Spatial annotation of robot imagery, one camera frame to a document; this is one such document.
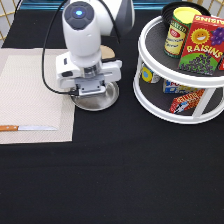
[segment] red raisins box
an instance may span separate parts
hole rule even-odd
[[[179,69],[213,75],[224,52],[224,20],[195,15]]]

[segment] knife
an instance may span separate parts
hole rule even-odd
[[[50,126],[30,126],[30,125],[0,125],[0,131],[56,131]]]

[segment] black cable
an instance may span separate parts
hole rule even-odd
[[[112,21],[112,23],[113,23],[113,26],[114,26],[114,30],[115,30],[116,37],[117,37],[117,42],[120,44],[120,33],[119,33],[118,28],[117,28],[117,24],[116,24],[116,22],[115,22],[115,20],[114,20],[114,17],[113,17],[112,14],[111,14],[110,9],[108,8],[108,6],[106,5],[106,3],[105,3],[103,0],[98,0],[98,1],[99,1],[99,2],[104,6],[104,8],[107,10],[107,12],[108,12],[108,14],[109,14],[109,16],[110,16],[110,19],[111,19],[111,21]]]
[[[18,11],[18,8],[19,8],[21,2],[22,2],[22,0],[19,0],[19,2],[17,3],[14,16],[16,15],[16,13]]]
[[[50,31],[51,31],[52,25],[53,25],[53,23],[54,23],[54,20],[55,20],[56,16],[58,15],[58,12],[60,11],[60,9],[62,8],[62,6],[63,6],[67,1],[68,1],[68,0],[64,0],[64,1],[60,4],[60,6],[58,7],[57,11],[55,12],[55,14],[54,14],[54,16],[53,16],[53,18],[52,18],[52,20],[51,20],[50,26],[49,26],[49,28],[48,28],[48,30],[47,30],[47,34],[46,34],[46,37],[45,37],[45,40],[44,40],[43,51],[42,51],[42,63],[41,63],[41,65],[42,65],[42,79],[43,79],[43,83],[44,83],[44,85],[45,85],[50,91],[52,91],[52,92],[54,92],[54,93],[57,93],[57,94],[66,94],[66,95],[67,95],[67,94],[68,94],[68,95],[77,95],[77,91],[76,91],[76,90],[74,90],[74,91],[69,91],[69,92],[59,92],[59,91],[56,91],[56,90],[52,89],[50,86],[48,86],[48,84],[47,84],[47,82],[46,82],[46,80],[45,80],[45,76],[44,76],[44,56],[45,56],[45,50],[46,50],[46,45],[47,45],[48,37],[49,37]],[[116,26],[116,23],[115,23],[115,21],[114,21],[114,18],[113,18],[113,16],[112,16],[111,12],[110,12],[110,9],[107,7],[107,5],[104,3],[103,0],[98,0],[98,1],[101,2],[101,4],[102,4],[102,5],[105,7],[105,9],[107,10],[107,12],[108,12],[108,14],[109,14],[109,16],[110,16],[110,18],[111,18],[111,21],[112,21],[112,23],[113,23],[115,32],[116,32],[117,41],[118,41],[118,43],[120,43],[120,35],[119,35],[119,31],[118,31],[118,29],[117,29],[117,26]]]

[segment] can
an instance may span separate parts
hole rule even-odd
[[[145,64],[142,65],[142,79],[145,82],[157,83],[160,78],[161,77],[152,71],[152,69],[148,68]]]
[[[164,46],[164,52],[170,57],[181,57],[195,15],[201,15],[201,13],[191,7],[178,7],[174,10]]]

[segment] white turntable organizer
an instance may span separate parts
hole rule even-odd
[[[224,109],[224,71],[216,70],[212,76],[206,76],[178,70],[180,59],[171,58],[163,51],[167,32],[161,16],[150,21],[142,30],[134,79],[135,95],[146,110],[164,120],[180,124],[209,121]],[[143,62],[164,79],[189,87],[205,88],[197,107],[179,114],[169,112],[173,99],[179,95],[163,93],[163,79],[154,84],[142,81],[140,72]]]

